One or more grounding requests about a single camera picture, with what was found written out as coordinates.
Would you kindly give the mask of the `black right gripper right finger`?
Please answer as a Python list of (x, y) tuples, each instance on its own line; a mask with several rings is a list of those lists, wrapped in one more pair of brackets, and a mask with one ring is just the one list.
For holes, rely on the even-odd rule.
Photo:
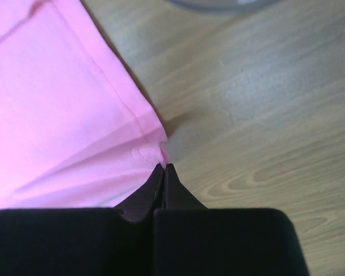
[(293, 223), (273, 208), (209, 209), (164, 172), (154, 212), (155, 275), (307, 275)]

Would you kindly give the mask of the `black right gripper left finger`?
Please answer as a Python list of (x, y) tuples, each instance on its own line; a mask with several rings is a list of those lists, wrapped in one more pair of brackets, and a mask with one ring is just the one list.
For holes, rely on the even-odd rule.
[(163, 176), (113, 208), (0, 210), (0, 275), (151, 275)]

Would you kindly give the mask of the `light pink t-shirt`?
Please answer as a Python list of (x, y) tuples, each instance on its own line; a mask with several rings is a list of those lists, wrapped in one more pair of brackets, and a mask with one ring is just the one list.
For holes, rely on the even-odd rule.
[(115, 206), (166, 142), (80, 1), (0, 1), (0, 209)]

